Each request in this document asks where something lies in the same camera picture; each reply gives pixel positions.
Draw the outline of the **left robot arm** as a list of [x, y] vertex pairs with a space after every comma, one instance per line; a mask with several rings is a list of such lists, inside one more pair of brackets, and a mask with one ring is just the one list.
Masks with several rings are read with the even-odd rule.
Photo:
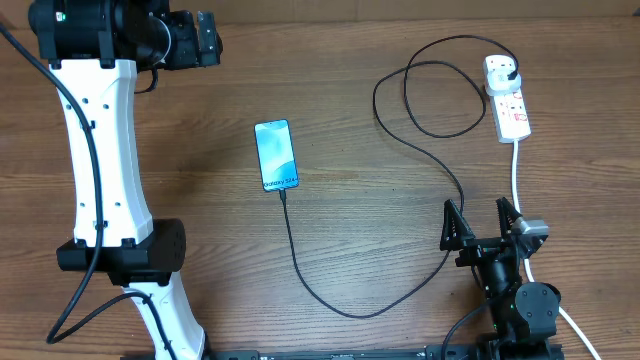
[[181, 278], [184, 225], [154, 218], [144, 196], [134, 102], [142, 72], [219, 63], [213, 14], [165, 1], [37, 0], [28, 20], [39, 66], [59, 93], [72, 158], [75, 226], [57, 249], [59, 267], [85, 279], [106, 274], [137, 307], [154, 358], [211, 358]]

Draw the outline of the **blue Galaxy smartphone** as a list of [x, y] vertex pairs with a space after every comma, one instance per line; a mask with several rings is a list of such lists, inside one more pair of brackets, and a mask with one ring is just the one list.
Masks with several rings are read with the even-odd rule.
[[286, 119], [254, 126], [262, 188], [274, 192], [299, 185], [293, 141]]

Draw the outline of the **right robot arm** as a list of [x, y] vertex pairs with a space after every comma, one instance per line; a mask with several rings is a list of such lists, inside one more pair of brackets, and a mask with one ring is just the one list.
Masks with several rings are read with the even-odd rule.
[[524, 261], [537, 252], [549, 236], [541, 219], [527, 219], [509, 200], [496, 200], [500, 235], [478, 238], [456, 204], [444, 203], [440, 249], [456, 251], [458, 267], [470, 267], [482, 285], [485, 302], [461, 318], [447, 333], [439, 357], [449, 353], [456, 330], [484, 310], [489, 310], [494, 331], [478, 336], [467, 348], [471, 359], [562, 359], [561, 347], [549, 339], [556, 335], [561, 294], [549, 283], [524, 282]]

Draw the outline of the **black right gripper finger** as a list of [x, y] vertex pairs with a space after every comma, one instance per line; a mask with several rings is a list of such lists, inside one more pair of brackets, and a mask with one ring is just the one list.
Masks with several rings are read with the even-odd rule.
[[442, 251], [461, 250], [475, 240], [475, 234], [452, 199], [444, 202], [444, 222], [441, 232]]
[[512, 225], [522, 214], [517, 211], [514, 205], [505, 197], [496, 200], [498, 210], [499, 226], [502, 238], [507, 238], [511, 234]]

